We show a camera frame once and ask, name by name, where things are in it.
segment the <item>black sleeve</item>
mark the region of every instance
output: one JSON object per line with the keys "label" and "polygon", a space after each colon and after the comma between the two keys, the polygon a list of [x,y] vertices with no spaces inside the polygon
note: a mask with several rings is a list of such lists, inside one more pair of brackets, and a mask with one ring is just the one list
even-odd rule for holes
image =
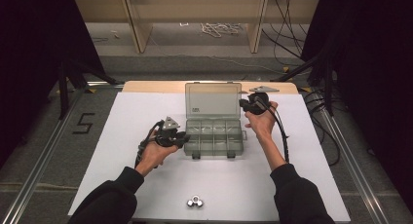
{"label": "black sleeve", "polygon": [[274,200],[281,223],[334,223],[317,186],[300,177],[292,164],[274,169],[270,176],[277,188]]}
{"label": "black sleeve", "polygon": [[143,176],[124,168],[115,181],[95,188],[79,205],[69,223],[128,223],[136,210],[136,193]]}

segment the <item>human arm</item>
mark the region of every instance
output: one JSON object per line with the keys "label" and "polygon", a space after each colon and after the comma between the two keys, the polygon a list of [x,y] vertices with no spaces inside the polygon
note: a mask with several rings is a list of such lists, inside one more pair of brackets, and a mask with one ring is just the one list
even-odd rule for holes
{"label": "human arm", "polygon": [[134,194],[144,177],[176,150],[175,145],[166,148],[149,142],[136,168],[125,167],[116,180],[96,187],[81,202],[69,223],[128,223],[136,210]]}
{"label": "human arm", "polygon": [[[273,111],[278,105],[270,101]],[[311,181],[302,178],[292,164],[288,164],[282,157],[272,131],[275,118],[269,111],[261,115],[246,112],[249,119],[247,128],[252,128],[265,153],[272,171],[271,178],[276,184],[277,192],[274,200],[279,211],[281,223],[334,223],[327,214],[317,186]]]}

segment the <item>white table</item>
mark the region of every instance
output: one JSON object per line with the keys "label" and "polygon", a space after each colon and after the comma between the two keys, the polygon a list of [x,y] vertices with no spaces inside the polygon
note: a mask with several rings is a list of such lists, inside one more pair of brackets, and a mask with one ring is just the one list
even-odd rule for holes
{"label": "white table", "polygon": [[[328,213],[336,222],[350,217],[322,153],[303,98],[299,94],[270,94],[288,139],[290,162],[298,173],[313,181]],[[171,116],[185,130],[184,93],[118,93],[88,170],[69,215],[102,182],[116,179],[124,166],[133,167],[137,145],[148,130]],[[241,123],[247,123],[244,115]],[[202,157],[195,161],[183,149],[170,155],[164,165],[145,177],[136,192],[137,209],[132,219],[159,221],[279,220],[273,196],[276,187],[269,174],[264,153],[252,130],[247,132],[244,153],[236,159]],[[274,139],[282,150],[277,127]],[[201,208],[188,207],[194,195],[205,202]]]}

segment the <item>clear plastic box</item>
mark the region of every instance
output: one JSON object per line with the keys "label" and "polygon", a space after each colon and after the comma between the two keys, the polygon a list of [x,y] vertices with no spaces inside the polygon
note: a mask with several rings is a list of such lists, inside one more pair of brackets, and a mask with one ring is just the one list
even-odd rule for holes
{"label": "clear plastic box", "polygon": [[188,83],[185,86],[187,156],[227,156],[244,151],[241,130],[242,86],[238,83]]}

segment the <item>black tool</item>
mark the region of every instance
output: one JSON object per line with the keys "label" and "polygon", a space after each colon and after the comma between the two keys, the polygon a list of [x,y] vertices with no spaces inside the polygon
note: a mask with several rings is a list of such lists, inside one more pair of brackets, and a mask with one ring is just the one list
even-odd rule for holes
{"label": "black tool", "polygon": [[254,115],[264,113],[267,110],[266,106],[271,106],[270,100],[268,99],[268,95],[266,93],[253,93],[248,96],[248,100],[240,99],[240,107],[243,111],[249,111]]}
{"label": "black tool", "polygon": [[280,131],[282,133],[282,144],[283,144],[283,150],[284,150],[284,157],[285,157],[285,161],[289,163],[288,145],[286,142],[286,139],[288,138],[288,136],[286,136],[285,131],[283,129],[283,125],[282,125],[279,112],[277,110],[273,111],[272,109],[270,109],[270,106],[271,106],[271,103],[270,103],[270,99],[267,93],[253,93],[248,96],[248,100],[240,99],[240,107],[243,109],[244,112],[249,111],[254,115],[260,115],[268,110],[271,113],[271,115],[276,120],[276,123],[278,124]]}
{"label": "black tool", "polygon": [[[151,134],[156,127],[158,127],[156,134],[151,137]],[[178,148],[182,148],[183,145],[188,142],[191,135],[186,134],[185,131],[178,131],[178,128],[179,124],[171,117],[166,117],[165,120],[156,123],[148,132],[146,138],[140,142],[134,166],[136,167],[140,163],[143,151],[151,141],[156,141],[157,144],[163,147],[176,145]]]}

